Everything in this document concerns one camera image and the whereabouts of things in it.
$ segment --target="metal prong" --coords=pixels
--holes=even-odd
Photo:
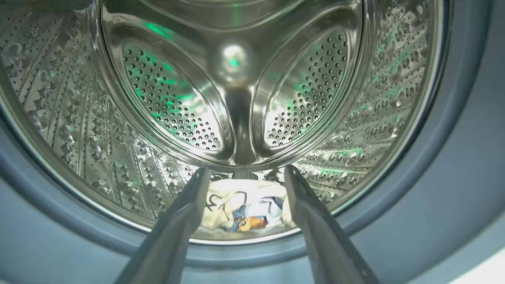
[[[209,170],[193,175],[140,245],[116,284],[177,284],[181,281],[191,234],[200,226],[209,189]]]
[[[293,221],[304,233],[316,284],[378,283],[372,270],[297,168],[284,168]]]

